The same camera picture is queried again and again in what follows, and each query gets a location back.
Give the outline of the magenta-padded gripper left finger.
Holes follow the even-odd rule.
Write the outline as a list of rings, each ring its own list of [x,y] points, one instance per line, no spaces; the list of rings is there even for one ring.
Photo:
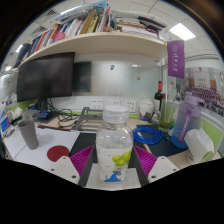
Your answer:
[[[91,145],[71,157],[62,156],[49,169],[49,172],[85,187],[94,161],[95,146]]]

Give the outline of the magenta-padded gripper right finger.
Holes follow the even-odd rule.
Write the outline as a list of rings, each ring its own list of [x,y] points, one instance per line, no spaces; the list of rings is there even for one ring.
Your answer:
[[[178,168],[167,157],[156,157],[138,146],[133,146],[130,165],[136,169],[141,186],[178,171]]]

